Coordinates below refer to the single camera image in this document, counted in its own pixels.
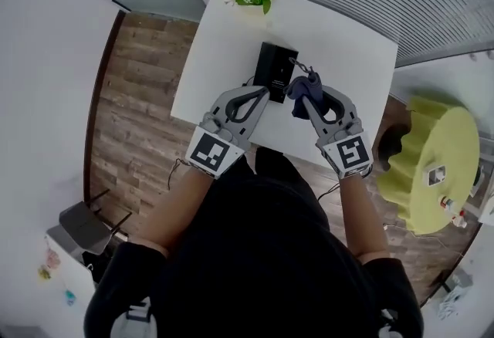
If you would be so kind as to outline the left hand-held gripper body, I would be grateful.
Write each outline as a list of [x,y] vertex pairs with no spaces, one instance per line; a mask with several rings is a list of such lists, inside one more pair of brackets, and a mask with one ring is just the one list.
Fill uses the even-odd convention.
[[214,179],[220,178],[248,148],[246,120],[204,116],[196,126],[185,160]]

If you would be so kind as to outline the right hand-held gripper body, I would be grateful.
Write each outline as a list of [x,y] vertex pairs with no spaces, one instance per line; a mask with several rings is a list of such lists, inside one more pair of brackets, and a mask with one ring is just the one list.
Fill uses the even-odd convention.
[[372,150],[360,119],[324,124],[316,129],[316,146],[338,178],[361,174],[373,164]]

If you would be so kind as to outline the dark blue cloth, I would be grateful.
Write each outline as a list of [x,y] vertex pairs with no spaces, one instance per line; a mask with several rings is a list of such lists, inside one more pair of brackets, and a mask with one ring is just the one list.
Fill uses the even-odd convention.
[[293,65],[298,66],[306,76],[296,77],[283,89],[283,92],[289,99],[294,101],[292,115],[295,118],[308,120],[310,115],[303,105],[303,97],[307,97],[310,102],[314,102],[319,109],[324,108],[323,85],[321,83],[320,75],[312,66],[307,67],[293,57],[290,57],[289,61]]

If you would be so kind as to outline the black desk telephone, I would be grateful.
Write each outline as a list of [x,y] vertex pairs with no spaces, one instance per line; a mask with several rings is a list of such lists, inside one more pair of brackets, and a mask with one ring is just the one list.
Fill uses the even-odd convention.
[[291,59],[297,59],[298,54],[296,50],[263,42],[252,84],[267,87],[271,101],[284,103],[284,89],[290,84],[295,66]]

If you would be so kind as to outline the person's right forearm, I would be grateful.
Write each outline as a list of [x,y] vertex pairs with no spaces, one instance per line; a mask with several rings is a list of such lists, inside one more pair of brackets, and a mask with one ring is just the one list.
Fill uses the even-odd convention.
[[340,180],[340,198],[350,252],[362,264],[390,258],[382,221],[359,174]]

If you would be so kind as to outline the person's left forearm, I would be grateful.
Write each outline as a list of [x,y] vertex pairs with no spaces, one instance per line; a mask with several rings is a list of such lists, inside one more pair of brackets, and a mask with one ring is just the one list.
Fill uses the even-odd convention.
[[191,224],[214,182],[214,178],[190,168],[145,218],[129,242],[168,256],[181,234]]

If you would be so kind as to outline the white square table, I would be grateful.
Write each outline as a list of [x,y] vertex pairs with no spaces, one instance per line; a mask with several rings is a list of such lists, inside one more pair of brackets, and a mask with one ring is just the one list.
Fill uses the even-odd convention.
[[271,9],[209,0],[186,59],[171,114],[199,123],[225,91],[255,74],[264,42],[297,51],[324,85],[346,94],[374,140],[391,88],[398,46],[360,23],[307,0]]

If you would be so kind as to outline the round table with green tablecloth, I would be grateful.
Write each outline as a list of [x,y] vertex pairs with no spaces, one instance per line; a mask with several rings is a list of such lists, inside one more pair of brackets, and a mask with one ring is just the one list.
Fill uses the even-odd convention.
[[[377,188],[384,200],[397,205],[407,230],[427,235],[461,214],[479,165],[479,133],[463,106],[413,96],[407,108],[411,130],[401,138],[401,152],[389,158],[389,170],[377,178]],[[430,164],[447,169],[445,181],[433,187],[422,181]],[[442,195],[455,201],[453,213],[440,206]]]

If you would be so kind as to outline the white box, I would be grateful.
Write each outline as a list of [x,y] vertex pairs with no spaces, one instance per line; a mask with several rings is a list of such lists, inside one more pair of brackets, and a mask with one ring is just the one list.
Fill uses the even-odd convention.
[[447,169],[444,164],[430,164],[422,171],[422,181],[427,187],[433,187],[445,181]]

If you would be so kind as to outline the person's black clothing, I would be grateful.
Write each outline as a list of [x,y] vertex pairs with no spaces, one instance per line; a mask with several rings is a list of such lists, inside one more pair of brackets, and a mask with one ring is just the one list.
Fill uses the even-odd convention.
[[88,305],[85,338],[110,338],[149,300],[156,338],[422,338],[401,261],[362,264],[280,152],[260,147],[213,184],[168,256],[120,244]]

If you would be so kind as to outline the grey chair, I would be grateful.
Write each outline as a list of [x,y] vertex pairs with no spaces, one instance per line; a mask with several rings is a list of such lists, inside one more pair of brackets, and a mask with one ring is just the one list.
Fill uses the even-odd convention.
[[98,214],[102,209],[93,211],[92,204],[107,194],[106,189],[88,201],[81,201],[59,213],[59,224],[83,252],[101,255],[120,226],[133,214],[131,211],[116,225],[106,225]]

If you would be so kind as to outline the white cabinet with stickers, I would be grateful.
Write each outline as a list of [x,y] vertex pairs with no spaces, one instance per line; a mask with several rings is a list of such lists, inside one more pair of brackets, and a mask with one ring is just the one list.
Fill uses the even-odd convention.
[[46,256],[43,267],[61,310],[56,315],[65,324],[63,338],[84,338],[83,321],[95,292],[93,274],[83,262],[83,250],[56,225],[45,233]]

